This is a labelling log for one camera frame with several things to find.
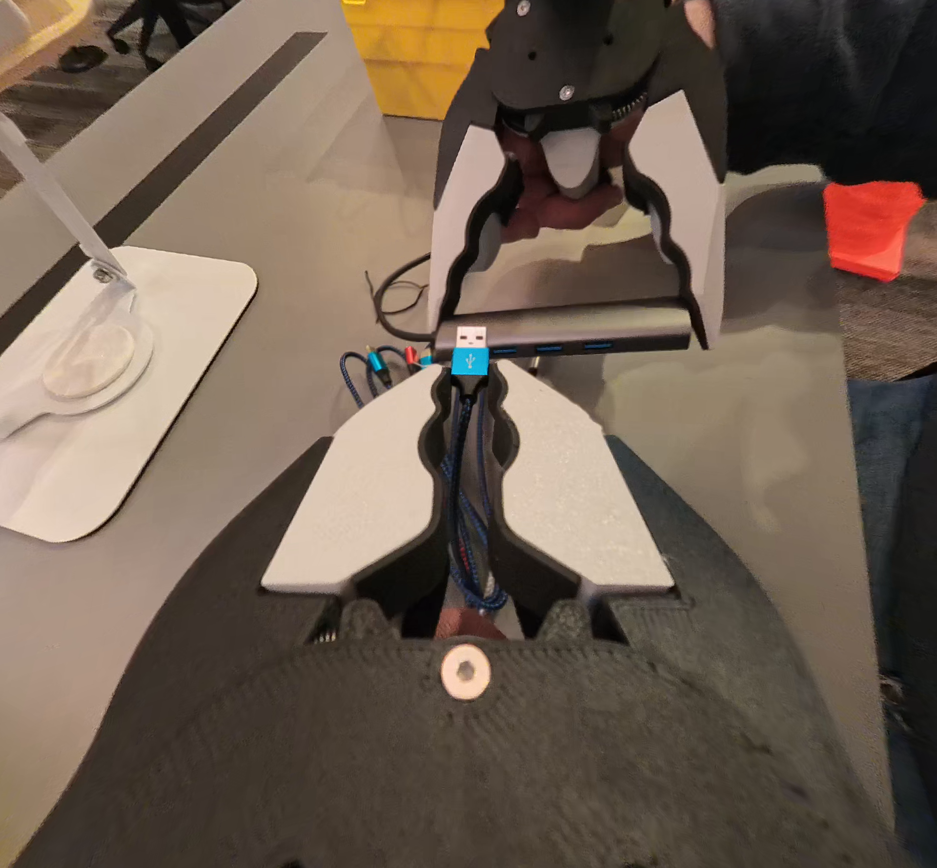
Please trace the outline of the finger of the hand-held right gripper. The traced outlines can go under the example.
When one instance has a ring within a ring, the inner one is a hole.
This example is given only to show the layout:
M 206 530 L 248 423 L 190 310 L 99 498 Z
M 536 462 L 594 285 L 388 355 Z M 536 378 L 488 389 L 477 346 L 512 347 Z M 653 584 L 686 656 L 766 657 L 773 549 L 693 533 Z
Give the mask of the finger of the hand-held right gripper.
M 521 165 L 493 125 L 445 123 L 433 197 L 428 329 L 454 316 L 469 273 L 489 268 L 524 188 Z
M 676 269 L 678 295 L 704 350 L 720 337 L 725 287 L 724 174 L 713 165 L 687 93 L 652 104 L 631 136 L 626 178 Z

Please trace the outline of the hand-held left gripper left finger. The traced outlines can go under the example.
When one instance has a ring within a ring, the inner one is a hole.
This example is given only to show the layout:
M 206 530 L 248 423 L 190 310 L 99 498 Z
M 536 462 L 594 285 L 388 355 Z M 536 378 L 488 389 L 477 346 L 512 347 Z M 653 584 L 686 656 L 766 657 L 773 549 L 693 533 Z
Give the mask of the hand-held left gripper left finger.
M 334 434 L 262 576 L 270 593 L 365 598 L 395 616 L 449 574 L 448 368 L 431 364 Z

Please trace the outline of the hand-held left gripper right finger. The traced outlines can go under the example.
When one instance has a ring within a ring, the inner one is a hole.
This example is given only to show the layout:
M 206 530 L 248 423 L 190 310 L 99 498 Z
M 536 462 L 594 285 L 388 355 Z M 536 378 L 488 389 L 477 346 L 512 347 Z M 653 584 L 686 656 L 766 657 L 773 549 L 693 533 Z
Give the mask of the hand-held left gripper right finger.
M 673 576 L 602 427 L 513 361 L 489 369 L 489 561 L 539 618 L 559 601 L 662 595 Z

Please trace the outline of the grey usb hub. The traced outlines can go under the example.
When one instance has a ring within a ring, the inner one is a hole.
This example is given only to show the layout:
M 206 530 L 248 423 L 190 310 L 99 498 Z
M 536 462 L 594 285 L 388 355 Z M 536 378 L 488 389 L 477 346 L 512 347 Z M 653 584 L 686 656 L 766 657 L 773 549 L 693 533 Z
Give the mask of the grey usb hub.
M 494 359 L 685 350 L 693 335 L 690 312 L 668 298 L 482 312 L 440 323 L 434 361 L 451 359 L 461 327 L 485 328 Z

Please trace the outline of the yellow plastic bin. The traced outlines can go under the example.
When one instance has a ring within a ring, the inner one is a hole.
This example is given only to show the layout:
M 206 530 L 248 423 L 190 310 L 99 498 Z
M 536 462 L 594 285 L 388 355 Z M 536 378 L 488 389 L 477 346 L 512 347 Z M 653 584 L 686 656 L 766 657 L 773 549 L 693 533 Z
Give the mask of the yellow plastic bin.
M 339 0 L 381 112 L 442 120 L 505 0 Z

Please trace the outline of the person's right forearm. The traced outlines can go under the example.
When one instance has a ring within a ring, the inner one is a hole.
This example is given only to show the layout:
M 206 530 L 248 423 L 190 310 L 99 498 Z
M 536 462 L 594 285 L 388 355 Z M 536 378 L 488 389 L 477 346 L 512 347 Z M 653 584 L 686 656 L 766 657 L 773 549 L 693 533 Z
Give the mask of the person's right forearm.
M 731 171 L 809 164 L 936 197 L 936 0 L 707 0 Z

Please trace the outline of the person's right hand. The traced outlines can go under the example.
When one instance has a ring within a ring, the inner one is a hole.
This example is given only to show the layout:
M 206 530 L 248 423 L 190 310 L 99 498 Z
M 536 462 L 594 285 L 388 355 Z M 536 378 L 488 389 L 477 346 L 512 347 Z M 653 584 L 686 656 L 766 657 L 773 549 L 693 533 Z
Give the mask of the person's right hand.
M 680 5 L 697 39 L 714 50 L 716 21 L 711 1 L 680 0 Z M 643 109 L 637 108 L 602 136 L 601 171 L 623 167 L 625 153 L 642 116 Z M 502 227 L 502 243 L 534 239 L 542 229 L 585 229 L 622 203 L 623 191 L 607 175 L 582 198 L 565 197 L 548 169 L 539 144 L 507 128 L 499 132 L 498 138 L 502 150 L 521 166 L 524 183 L 518 204 Z

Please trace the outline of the black twist tie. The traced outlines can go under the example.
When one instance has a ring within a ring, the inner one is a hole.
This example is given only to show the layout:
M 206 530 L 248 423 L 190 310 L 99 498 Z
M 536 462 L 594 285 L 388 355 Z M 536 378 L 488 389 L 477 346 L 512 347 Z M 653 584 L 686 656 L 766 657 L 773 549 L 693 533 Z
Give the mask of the black twist tie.
M 425 299 L 428 285 L 412 278 L 398 278 L 387 286 L 378 298 L 379 292 L 374 291 L 375 303 L 381 303 L 384 314 L 390 318 L 402 317 L 416 310 Z

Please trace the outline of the white stand base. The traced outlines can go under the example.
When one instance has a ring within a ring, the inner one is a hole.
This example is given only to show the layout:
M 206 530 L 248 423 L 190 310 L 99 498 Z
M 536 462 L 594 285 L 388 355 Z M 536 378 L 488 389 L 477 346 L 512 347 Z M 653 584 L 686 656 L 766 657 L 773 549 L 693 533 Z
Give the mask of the white stand base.
M 2 353 L 1 523 L 70 543 L 119 509 L 257 291 L 249 266 L 128 247 Z

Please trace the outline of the person's jeans leg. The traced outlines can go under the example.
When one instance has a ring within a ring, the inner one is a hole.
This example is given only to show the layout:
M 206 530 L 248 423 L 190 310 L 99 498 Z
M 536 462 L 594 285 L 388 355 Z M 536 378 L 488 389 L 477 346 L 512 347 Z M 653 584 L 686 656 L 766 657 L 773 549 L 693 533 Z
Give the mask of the person's jeans leg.
M 915 866 L 935 866 L 935 819 L 905 721 L 904 685 L 892 644 L 898 508 L 908 464 L 935 412 L 935 366 L 904 380 L 852 379 L 847 386 L 896 837 Z

